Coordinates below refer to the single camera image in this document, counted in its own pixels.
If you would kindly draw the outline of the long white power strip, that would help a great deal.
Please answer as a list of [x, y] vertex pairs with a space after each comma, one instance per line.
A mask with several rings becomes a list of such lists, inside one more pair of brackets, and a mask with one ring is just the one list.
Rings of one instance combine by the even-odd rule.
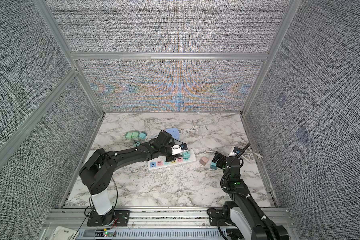
[[177, 163], [177, 160], [175, 160], [171, 163], [166, 163], [166, 157], [163, 157], [163, 156], [158, 157], [153, 160], [150, 160], [150, 161], [148, 161], [148, 170], [152, 171], [152, 170], [158, 170], [158, 169], [162, 169], [162, 168], [180, 166], [180, 165], [193, 163], [193, 162], [197, 161], [194, 151], [186, 151], [186, 152], [190, 152], [191, 156], [187, 160], [183, 159], [183, 162], [181, 162], [181, 163]]

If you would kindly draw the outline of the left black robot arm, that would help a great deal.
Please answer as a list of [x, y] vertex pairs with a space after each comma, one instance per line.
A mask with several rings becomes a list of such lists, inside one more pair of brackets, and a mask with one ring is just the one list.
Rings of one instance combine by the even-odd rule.
[[162, 130], [158, 136], [138, 146], [121, 151], [96, 150], [79, 171], [82, 183], [90, 193], [91, 212], [89, 221], [96, 226], [110, 226], [116, 223], [115, 204], [112, 204], [107, 187], [114, 181], [113, 174], [123, 167], [148, 162], [158, 157], [174, 161], [188, 145], [176, 140], [170, 133]]

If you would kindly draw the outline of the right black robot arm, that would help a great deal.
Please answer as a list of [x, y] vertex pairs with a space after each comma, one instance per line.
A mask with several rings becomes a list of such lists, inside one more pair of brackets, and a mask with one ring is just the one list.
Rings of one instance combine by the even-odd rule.
[[211, 226], [216, 226], [223, 239], [228, 240], [288, 240], [284, 226], [276, 225], [256, 203], [249, 187], [241, 179], [243, 160], [237, 155], [215, 153], [212, 162], [224, 174], [221, 188], [231, 198], [222, 209], [209, 208]]

